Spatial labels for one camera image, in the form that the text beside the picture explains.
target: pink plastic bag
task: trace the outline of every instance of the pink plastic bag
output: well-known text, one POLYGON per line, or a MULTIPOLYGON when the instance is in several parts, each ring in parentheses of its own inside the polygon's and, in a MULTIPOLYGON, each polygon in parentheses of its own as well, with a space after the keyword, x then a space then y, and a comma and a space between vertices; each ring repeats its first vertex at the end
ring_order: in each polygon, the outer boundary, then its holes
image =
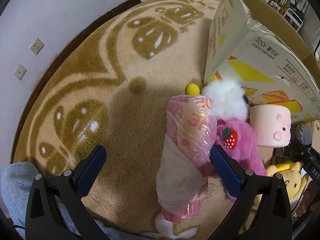
POLYGON ((167 107, 167 133, 157 173, 157 193, 162 214, 180 223, 195 217, 208 195, 213 171, 210 150, 216 139, 217 120, 204 96, 175 96, 167 107))

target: strawberry decoration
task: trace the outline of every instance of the strawberry decoration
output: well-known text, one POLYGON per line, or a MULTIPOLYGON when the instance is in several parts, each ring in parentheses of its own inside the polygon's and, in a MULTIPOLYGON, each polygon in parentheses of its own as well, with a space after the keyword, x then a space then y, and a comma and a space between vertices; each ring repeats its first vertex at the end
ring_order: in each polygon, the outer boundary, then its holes
POLYGON ((223 144, 229 149, 234 149, 237 146, 238 134, 235 130, 226 128, 222 133, 223 144))

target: plush rug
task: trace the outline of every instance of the plush rug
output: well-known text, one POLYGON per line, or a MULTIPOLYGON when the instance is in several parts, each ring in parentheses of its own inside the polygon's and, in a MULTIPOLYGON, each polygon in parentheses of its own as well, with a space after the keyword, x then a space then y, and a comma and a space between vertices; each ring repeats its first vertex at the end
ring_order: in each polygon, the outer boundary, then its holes
MULTIPOLYGON (((30 160, 42 172, 58 175, 103 145, 107 162, 82 199, 95 217, 156 239, 207 239, 232 206, 220 180, 209 180, 209 197, 198 217, 173 225, 160 215, 155 179, 167 102, 185 94, 190 82, 202 86, 218 4, 149 0, 103 24, 44 87, 14 161, 30 160)), ((272 149, 259 152, 267 165, 272 149)))

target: brown baseboard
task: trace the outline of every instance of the brown baseboard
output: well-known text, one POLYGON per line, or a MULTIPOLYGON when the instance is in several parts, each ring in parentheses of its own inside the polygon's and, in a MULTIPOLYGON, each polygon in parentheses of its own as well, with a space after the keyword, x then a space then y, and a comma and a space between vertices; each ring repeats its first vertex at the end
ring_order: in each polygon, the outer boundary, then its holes
POLYGON ((126 10, 132 8, 135 5, 138 5, 140 0, 127 0, 124 3, 118 5, 117 7, 113 8, 111 11, 106 12, 104 15, 100 16, 94 22, 92 22, 87 28, 81 31, 63 50, 62 52, 57 55, 57 57, 51 62, 50 66, 45 71, 42 78, 37 83, 35 89, 33 90, 29 100, 22 112, 17 131, 14 137, 12 152, 11 152, 11 163, 13 162, 13 157, 17 148, 18 140, 20 137, 20 133, 22 131, 22 127, 26 121, 26 118, 38 98, 39 94, 41 93, 44 86, 50 80, 52 75, 57 71, 57 69, 61 66, 61 64, 66 60, 66 58, 97 28, 99 28, 102 24, 107 22, 108 20, 112 19, 113 17, 125 12, 126 10))

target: white wall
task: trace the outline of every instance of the white wall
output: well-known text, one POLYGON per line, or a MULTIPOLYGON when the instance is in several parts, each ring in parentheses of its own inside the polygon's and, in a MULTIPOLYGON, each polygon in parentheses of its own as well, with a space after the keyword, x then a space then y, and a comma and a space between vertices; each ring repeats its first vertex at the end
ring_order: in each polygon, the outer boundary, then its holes
POLYGON ((23 109, 49 63, 91 22, 126 0, 11 0, 0 16, 0 174, 23 109), (30 45, 39 38, 38 55, 30 45), (27 72, 19 81, 14 71, 27 72))

